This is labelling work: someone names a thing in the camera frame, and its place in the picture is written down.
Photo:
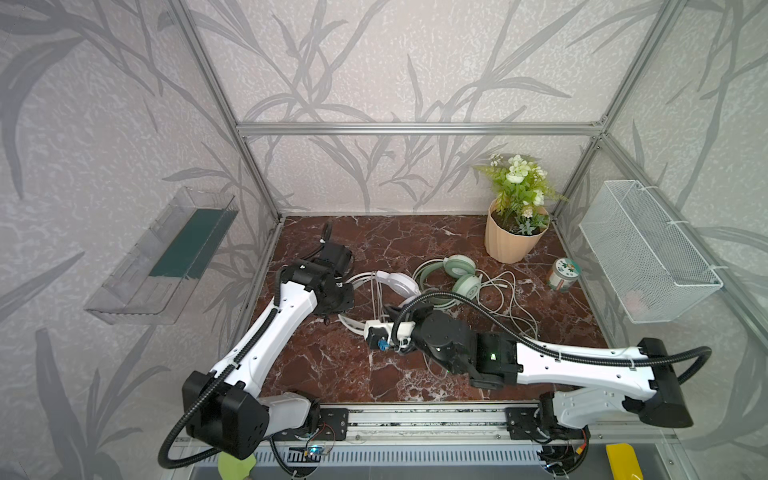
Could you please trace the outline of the mint green over-ear headphones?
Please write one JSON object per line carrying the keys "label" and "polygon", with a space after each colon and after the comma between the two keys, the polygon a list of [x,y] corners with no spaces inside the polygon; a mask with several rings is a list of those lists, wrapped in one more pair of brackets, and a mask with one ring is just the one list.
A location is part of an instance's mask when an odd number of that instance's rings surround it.
{"label": "mint green over-ear headphones", "polygon": [[422,293],[429,290],[428,277],[442,270],[454,280],[452,293],[470,300],[476,300],[482,287],[482,279],[478,275],[476,263],[461,254],[451,255],[442,259],[430,259],[419,265],[413,274]]}

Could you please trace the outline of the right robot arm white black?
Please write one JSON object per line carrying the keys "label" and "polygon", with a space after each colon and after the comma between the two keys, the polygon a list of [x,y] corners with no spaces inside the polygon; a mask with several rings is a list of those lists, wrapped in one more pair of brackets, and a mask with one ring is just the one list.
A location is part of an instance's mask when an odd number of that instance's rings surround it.
{"label": "right robot arm white black", "polygon": [[693,420],[682,386],[707,363],[708,346],[670,354],[656,338],[635,347],[596,349],[551,344],[506,326],[477,332],[460,319],[432,306],[444,297],[466,305],[499,324],[488,309],[453,292],[421,294],[400,308],[387,308],[390,321],[371,328],[369,346],[407,354],[418,350],[453,375],[465,375],[473,387],[559,384],[565,392],[540,401],[543,428],[557,425],[580,430],[611,413],[634,414],[647,425],[688,428]]}

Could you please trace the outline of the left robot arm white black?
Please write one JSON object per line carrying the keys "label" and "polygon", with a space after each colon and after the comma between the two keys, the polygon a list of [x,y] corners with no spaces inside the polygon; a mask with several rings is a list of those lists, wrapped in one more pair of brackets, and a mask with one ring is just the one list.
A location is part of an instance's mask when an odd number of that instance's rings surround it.
{"label": "left robot arm white black", "polygon": [[248,458],[265,439],[316,424],[317,405],[301,394],[261,394],[288,340],[309,316],[326,319],[354,305],[344,277],[351,250],[332,242],[327,224],[309,254],[280,268],[274,296],[241,340],[208,372],[192,372],[182,386],[184,413],[163,440],[158,464],[179,469],[218,453]]}

